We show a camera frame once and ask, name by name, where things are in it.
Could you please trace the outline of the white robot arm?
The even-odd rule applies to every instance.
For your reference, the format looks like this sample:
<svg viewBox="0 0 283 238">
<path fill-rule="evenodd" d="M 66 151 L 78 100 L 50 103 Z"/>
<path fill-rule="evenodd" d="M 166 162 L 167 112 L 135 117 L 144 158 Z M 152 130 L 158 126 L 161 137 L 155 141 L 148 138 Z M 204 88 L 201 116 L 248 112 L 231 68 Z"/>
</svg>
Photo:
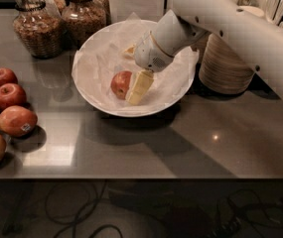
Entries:
<svg viewBox="0 0 283 238">
<path fill-rule="evenodd" d="M 169 10 L 132 47 L 135 63 L 160 72 L 206 33 L 220 37 L 283 100 L 283 29 L 231 0 L 173 0 Z"/>
</svg>

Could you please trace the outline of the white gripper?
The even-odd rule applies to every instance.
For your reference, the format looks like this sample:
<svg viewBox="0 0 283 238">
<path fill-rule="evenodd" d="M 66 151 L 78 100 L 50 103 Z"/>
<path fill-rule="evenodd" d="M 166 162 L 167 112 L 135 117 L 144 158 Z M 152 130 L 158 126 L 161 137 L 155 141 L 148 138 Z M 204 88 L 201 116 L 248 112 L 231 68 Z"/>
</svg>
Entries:
<svg viewBox="0 0 283 238">
<path fill-rule="evenodd" d="M 207 33 L 169 10 L 136 46 L 132 45 L 122 53 L 126 58 L 134 57 L 135 63 L 144 68 L 132 74 L 126 101 L 138 105 L 154 82 L 154 72 L 163 71 L 182 49 L 193 45 Z"/>
</svg>

